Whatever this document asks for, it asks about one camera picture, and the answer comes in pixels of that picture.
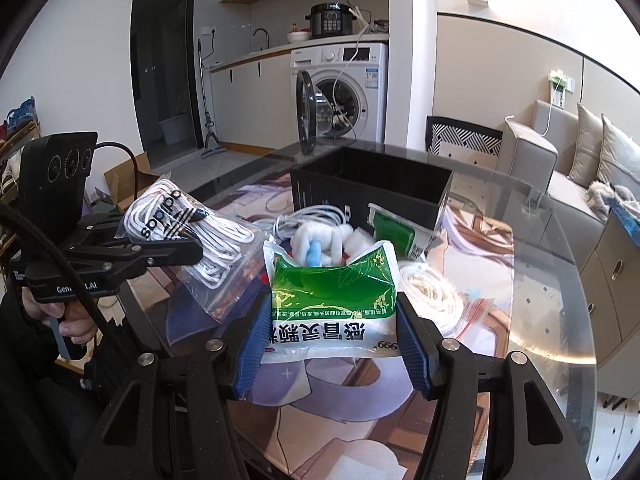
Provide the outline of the person's left hand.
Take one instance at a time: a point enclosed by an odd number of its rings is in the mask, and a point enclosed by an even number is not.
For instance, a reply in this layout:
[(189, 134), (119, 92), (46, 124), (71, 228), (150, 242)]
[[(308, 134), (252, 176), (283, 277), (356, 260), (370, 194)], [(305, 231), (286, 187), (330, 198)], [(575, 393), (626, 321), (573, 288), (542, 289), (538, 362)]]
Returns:
[(40, 304), (32, 292), (23, 287), (22, 300), (26, 313), (42, 324), (49, 326), (52, 318), (56, 318), (61, 335), (70, 338), (73, 344), (86, 344), (98, 332), (98, 326), (77, 299)]

